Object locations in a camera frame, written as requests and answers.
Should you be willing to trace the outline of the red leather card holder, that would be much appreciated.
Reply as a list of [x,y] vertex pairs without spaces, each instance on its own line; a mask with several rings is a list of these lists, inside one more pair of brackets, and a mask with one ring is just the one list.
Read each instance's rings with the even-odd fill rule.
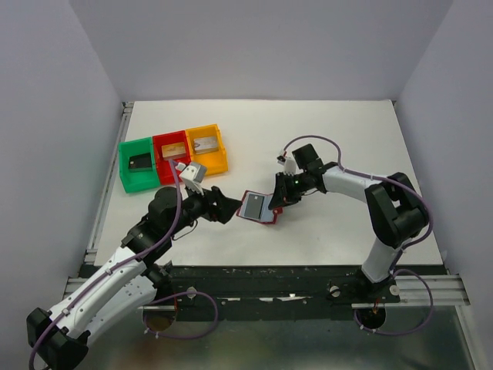
[[283,213],[283,210],[281,208],[271,210],[268,207],[272,198],[272,194],[262,194],[246,190],[243,194],[242,205],[236,212],[236,215],[244,220],[258,224],[275,224],[277,218]]

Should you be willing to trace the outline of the black VIP card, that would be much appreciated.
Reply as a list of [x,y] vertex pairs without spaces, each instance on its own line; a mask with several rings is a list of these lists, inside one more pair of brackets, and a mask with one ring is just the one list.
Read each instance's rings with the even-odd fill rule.
[[264,195],[258,193],[249,193],[246,198],[244,216],[253,219],[260,219],[263,211],[264,201]]

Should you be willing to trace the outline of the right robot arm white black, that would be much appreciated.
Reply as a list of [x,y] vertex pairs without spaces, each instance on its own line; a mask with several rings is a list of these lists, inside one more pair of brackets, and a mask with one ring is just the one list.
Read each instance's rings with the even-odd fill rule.
[[354,292],[362,301],[373,301],[381,295],[381,282],[390,277],[404,250],[416,244],[421,231],[432,225],[422,197],[403,173],[371,176],[336,162],[324,163],[311,144],[294,150],[293,158],[282,152],[278,160],[284,171],[275,176],[270,210],[294,205],[311,190],[342,194],[367,205],[376,239],[361,266],[364,277],[355,281]]

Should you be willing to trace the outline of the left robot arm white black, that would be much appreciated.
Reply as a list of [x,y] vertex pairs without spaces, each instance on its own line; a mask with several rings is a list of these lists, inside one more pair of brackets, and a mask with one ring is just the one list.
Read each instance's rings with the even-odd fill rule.
[[40,358],[47,369],[74,369],[98,335],[129,311],[176,301],[181,294],[173,290],[169,272],[157,260],[183,228],[200,218],[226,224],[241,205],[219,187],[187,190],[186,197],[178,187],[158,190],[147,213],[103,266],[58,304],[28,315],[29,368]]

